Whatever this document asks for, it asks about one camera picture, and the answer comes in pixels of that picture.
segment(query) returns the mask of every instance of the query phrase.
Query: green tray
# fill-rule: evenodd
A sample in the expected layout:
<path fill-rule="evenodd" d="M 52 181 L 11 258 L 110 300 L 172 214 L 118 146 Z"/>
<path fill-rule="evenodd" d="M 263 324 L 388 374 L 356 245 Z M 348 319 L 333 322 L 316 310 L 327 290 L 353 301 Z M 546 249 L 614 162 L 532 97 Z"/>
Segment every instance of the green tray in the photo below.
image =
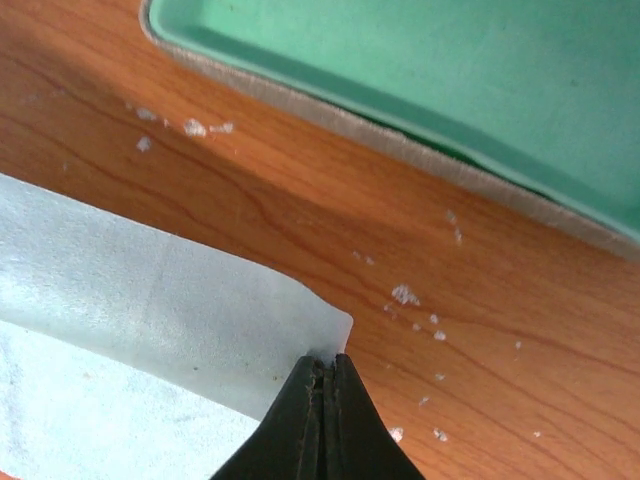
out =
<path fill-rule="evenodd" d="M 640 241 L 640 0 L 153 0 L 148 19 Z"/>

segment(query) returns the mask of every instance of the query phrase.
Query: tray rim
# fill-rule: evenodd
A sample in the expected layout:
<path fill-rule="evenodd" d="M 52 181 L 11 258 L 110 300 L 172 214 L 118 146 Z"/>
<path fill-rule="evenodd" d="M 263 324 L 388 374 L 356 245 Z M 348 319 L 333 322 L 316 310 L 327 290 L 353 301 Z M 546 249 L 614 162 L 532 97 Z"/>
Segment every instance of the tray rim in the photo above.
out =
<path fill-rule="evenodd" d="M 165 40 L 151 25 L 149 14 L 153 1 L 143 0 L 139 9 L 138 19 L 143 33 L 154 45 L 191 70 L 590 245 L 627 260 L 640 261 L 640 243 L 612 227 L 411 140 L 397 130 L 378 125 L 299 90 Z"/>

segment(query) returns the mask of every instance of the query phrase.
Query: green surface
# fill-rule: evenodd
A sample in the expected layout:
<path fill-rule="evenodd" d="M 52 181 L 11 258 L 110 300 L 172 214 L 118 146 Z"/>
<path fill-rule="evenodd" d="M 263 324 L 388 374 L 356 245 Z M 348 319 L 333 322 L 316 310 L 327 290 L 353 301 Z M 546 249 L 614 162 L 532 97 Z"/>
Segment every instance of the green surface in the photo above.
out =
<path fill-rule="evenodd" d="M 640 0 L 153 0 L 150 21 L 640 241 Z"/>

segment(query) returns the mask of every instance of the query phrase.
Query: wood grain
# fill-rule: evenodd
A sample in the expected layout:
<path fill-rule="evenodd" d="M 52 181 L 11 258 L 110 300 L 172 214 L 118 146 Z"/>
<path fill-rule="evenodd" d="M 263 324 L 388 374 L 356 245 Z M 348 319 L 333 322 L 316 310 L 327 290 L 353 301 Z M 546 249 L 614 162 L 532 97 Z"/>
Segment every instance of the wood grain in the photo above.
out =
<path fill-rule="evenodd" d="M 186 71 L 138 6 L 2 0 L 0 172 L 350 312 L 348 353 L 429 479 L 640 478 L 638 266 Z M 187 138 L 189 118 L 235 128 Z"/>

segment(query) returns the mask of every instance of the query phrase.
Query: brown wooden surface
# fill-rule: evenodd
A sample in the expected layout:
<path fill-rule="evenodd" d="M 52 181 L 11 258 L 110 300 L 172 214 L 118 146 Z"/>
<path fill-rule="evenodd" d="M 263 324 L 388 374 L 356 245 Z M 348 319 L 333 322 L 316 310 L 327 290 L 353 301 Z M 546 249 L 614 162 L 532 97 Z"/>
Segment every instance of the brown wooden surface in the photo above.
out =
<path fill-rule="evenodd" d="M 640 478 L 637 266 L 186 71 L 138 0 L 0 1 L 1 172 L 350 312 L 348 353 L 429 479 Z M 189 118 L 235 129 L 187 138 Z"/>

